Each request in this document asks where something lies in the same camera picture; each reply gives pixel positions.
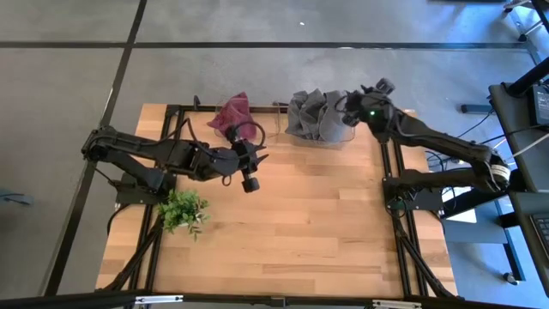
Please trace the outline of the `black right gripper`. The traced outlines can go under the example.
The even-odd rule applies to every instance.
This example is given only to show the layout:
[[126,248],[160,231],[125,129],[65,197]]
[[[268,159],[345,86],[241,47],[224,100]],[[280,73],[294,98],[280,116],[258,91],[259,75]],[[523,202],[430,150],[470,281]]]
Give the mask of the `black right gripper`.
[[350,127],[365,123],[374,136],[381,136],[389,133],[394,116],[395,106],[386,94],[354,91],[347,94],[342,122]]

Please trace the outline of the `black power adapter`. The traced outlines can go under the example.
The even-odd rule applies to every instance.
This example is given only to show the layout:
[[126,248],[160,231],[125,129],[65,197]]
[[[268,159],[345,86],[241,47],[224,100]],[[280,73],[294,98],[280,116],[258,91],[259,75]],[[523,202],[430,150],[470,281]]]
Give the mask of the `black power adapter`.
[[549,125],[549,85],[542,84],[532,89],[533,121]]

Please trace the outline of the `black slanted pole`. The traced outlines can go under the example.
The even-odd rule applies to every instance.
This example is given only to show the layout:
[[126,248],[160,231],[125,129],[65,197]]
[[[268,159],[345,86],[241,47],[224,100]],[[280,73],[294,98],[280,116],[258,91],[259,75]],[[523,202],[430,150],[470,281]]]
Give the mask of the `black slanted pole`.
[[545,58],[539,64],[536,64],[526,74],[506,87],[508,95],[513,97],[521,96],[536,82],[539,82],[549,74],[549,57]]

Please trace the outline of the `black aluminium table frame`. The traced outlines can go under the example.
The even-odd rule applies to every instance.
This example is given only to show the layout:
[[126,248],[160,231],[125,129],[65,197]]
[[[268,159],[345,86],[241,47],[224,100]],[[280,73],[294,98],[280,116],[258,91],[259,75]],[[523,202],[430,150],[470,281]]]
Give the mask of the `black aluminium table frame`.
[[209,201],[194,241],[183,228],[161,233],[146,251],[129,288],[157,293],[400,298],[426,292],[413,260],[394,234],[384,208],[382,179],[403,167],[425,169],[423,153],[397,157],[364,125],[339,148],[307,146],[280,131],[268,137],[257,178],[247,194],[242,177],[229,186],[179,178],[180,190]]

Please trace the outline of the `maroon baseball cap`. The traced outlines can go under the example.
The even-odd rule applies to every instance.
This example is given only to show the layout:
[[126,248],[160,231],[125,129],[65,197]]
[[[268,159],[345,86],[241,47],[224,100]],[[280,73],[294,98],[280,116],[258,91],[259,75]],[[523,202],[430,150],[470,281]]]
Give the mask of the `maroon baseball cap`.
[[253,140],[256,138],[257,129],[255,125],[250,124],[252,121],[248,96],[246,92],[241,92],[231,97],[215,117],[207,122],[207,126],[225,136],[230,128],[243,124],[238,128],[237,136]]

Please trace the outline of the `black keyboard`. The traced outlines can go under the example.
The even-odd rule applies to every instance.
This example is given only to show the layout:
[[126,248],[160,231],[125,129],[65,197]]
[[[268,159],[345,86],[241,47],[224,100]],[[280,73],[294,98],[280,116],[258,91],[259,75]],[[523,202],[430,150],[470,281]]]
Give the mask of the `black keyboard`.
[[533,214],[530,219],[541,246],[549,258],[549,212]]

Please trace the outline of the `grey stand base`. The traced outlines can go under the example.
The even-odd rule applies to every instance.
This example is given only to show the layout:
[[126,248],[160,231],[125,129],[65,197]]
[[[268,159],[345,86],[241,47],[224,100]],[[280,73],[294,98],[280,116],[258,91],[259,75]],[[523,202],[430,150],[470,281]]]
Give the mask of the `grey stand base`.
[[504,13],[535,64],[549,57],[549,0],[505,0]]

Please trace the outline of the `black overhead rig beam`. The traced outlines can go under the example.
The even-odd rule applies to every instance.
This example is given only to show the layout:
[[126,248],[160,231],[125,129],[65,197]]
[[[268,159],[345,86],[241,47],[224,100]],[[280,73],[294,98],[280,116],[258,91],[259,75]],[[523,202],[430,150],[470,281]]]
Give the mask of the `black overhead rig beam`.
[[224,294],[150,294],[145,290],[98,291],[0,300],[0,309],[112,309],[121,306],[146,306],[184,302],[287,306],[362,306],[368,309],[534,309],[459,298],[407,296],[403,299],[326,298],[302,296],[248,296]]

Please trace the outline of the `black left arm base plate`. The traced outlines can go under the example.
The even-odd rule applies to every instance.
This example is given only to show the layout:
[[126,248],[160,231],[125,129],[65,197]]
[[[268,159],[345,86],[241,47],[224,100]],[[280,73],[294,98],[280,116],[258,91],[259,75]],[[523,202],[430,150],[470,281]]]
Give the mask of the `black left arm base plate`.
[[173,174],[165,174],[160,188],[157,191],[145,185],[140,185],[137,180],[124,173],[120,180],[114,180],[117,191],[116,202],[120,204],[151,204],[163,203],[170,191],[175,189],[177,178]]

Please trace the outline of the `small green potted plant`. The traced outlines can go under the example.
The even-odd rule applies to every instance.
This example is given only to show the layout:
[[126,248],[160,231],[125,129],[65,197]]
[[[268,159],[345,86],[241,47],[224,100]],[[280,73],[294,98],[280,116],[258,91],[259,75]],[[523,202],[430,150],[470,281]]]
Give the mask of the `small green potted plant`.
[[196,191],[171,190],[157,208],[165,231],[174,233],[178,228],[185,227],[197,241],[202,233],[202,224],[209,218],[205,213],[209,205],[209,201],[201,198]]

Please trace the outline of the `black desk leg bar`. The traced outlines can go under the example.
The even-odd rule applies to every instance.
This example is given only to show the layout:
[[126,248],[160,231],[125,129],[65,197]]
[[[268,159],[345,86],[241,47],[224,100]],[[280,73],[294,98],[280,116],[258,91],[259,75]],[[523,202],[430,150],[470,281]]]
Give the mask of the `black desk leg bar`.
[[447,219],[451,216],[459,215],[460,213],[474,209],[482,204],[507,196],[511,191],[524,192],[528,189],[529,187],[527,186],[522,173],[518,169],[515,169],[510,174],[510,185],[503,191],[483,192],[473,188],[471,191],[462,193],[445,202],[444,206],[446,209],[443,211],[441,218]]

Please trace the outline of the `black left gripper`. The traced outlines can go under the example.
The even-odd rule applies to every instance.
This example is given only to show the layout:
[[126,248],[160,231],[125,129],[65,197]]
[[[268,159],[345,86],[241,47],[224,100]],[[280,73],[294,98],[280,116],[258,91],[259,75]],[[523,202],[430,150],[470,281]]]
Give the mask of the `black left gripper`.
[[233,142],[230,148],[209,148],[206,143],[196,144],[197,151],[190,163],[190,179],[216,179],[232,176],[240,171],[250,175],[269,154],[257,157],[256,152],[264,150],[264,145],[254,145],[248,140]]

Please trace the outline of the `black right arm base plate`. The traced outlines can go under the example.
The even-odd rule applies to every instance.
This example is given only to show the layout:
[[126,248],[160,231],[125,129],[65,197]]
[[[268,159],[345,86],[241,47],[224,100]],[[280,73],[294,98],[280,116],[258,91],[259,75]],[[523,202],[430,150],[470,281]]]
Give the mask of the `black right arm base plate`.
[[382,180],[385,207],[392,210],[440,210],[442,178],[434,173],[405,169]]

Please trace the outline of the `black desk with keyboard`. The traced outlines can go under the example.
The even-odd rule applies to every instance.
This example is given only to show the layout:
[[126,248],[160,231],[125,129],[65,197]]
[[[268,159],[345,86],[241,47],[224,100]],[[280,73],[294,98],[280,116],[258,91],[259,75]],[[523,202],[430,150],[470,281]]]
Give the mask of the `black desk with keyboard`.
[[530,216],[533,214],[549,212],[549,194],[511,192],[509,197],[530,255],[534,261],[534,267],[536,268],[545,294],[549,298],[549,258],[541,246],[530,219]]

